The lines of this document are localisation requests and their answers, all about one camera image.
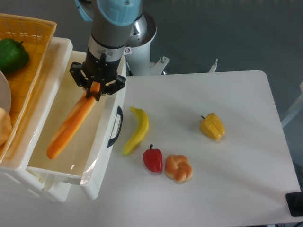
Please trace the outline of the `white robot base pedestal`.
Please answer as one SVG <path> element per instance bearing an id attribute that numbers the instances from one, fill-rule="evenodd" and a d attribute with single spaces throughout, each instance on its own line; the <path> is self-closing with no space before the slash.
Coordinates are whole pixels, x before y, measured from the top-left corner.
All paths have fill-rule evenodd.
<path id="1" fill-rule="evenodd" d="M 152 16 L 143 12 L 132 27 L 124 55 L 129 76 L 165 75 L 170 59 L 161 56 L 151 62 L 151 42 L 157 34 L 156 22 Z"/>

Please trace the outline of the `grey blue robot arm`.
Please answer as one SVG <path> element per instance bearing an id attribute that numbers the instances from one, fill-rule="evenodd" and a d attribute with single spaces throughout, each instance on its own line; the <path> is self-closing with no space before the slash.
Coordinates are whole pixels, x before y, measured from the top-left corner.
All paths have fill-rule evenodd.
<path id="1" fill-rule="evenodd" d="M 142 13 L 140 0 L 93 0 L 92 28 L 83 63 L 73 62 L 70 73 L 85 98 L 100 100 L 125 87 L 117 73 L 134 22 Z"/>

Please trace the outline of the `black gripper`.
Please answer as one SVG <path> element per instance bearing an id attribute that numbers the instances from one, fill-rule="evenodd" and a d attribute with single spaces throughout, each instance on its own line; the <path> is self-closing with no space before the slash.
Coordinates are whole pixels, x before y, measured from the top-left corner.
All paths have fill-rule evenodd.
<path id="1" fill-rule="evenodd" d="M 87 51 L 83 63 L 73 62 L 71 64 L 70 74 L 77 86 L 86 91 L 86 98 L 90 98 L 91 86 L 95 82 L 95 100 L 99 101 L 102 95 L 112 95 L 125 87 L 126 77 L 117 73 L 119 63 L 120 60 L 109 61 L 109 56 L 105 53 L 97 58 Z"/>

